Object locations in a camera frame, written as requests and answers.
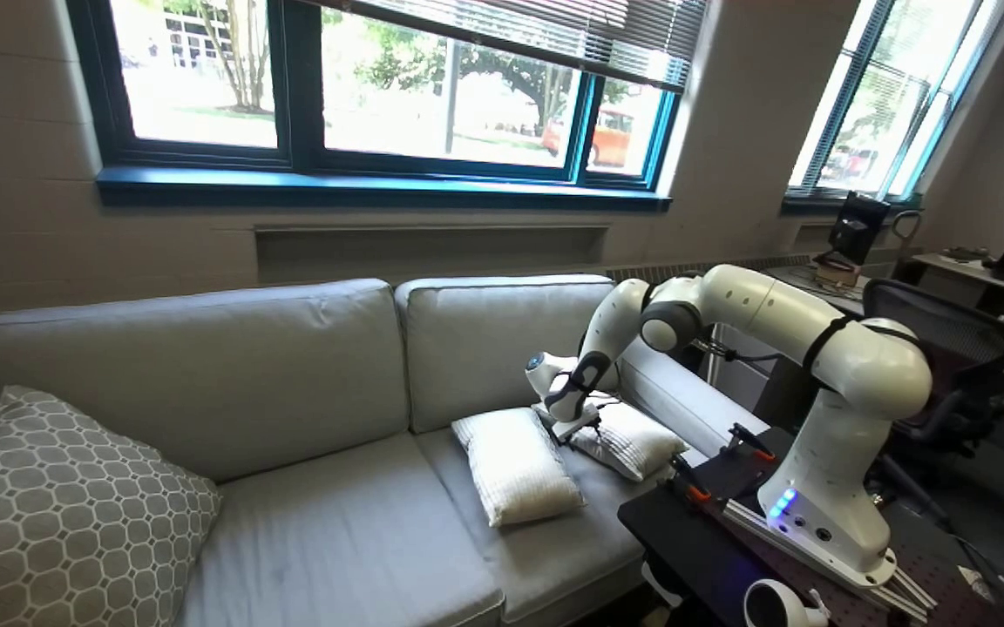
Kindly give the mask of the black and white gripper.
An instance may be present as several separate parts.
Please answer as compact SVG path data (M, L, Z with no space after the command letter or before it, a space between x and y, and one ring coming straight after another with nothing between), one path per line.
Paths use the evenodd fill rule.
M559 446L569 446L580 427L596 426L586 390L543 393L533 410Z

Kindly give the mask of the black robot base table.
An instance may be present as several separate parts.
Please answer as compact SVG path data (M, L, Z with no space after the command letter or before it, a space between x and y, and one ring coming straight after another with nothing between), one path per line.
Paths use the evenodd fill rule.
M718 454L694 466L723 497L759 470L751 451ZM888 504L897 558L937 599L925 623L845 583L820 576L725 520L713 504L694 504L675 473L617 508L617 520L646 547L653 578L680 599L673 627L747 627L741 591L755 578L791 585L806 604L824 599L831 627L1004 627L1004 583L980 558L925 520L913 504Z

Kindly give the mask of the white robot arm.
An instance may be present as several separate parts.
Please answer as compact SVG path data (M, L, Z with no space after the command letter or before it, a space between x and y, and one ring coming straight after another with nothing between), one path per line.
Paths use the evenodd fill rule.
M751 527L845 583L888 583L888 522L865 473L888 432L931 396L931 365L908 323L847 316L741 266L710 266L658 286L624 278L594 310L576 354L540 351L525 364L536 410L559 426L583 421L594 390L634 338L673 351L710 323L762 346L772 375L802 375L806 417L781 466L755 489Z

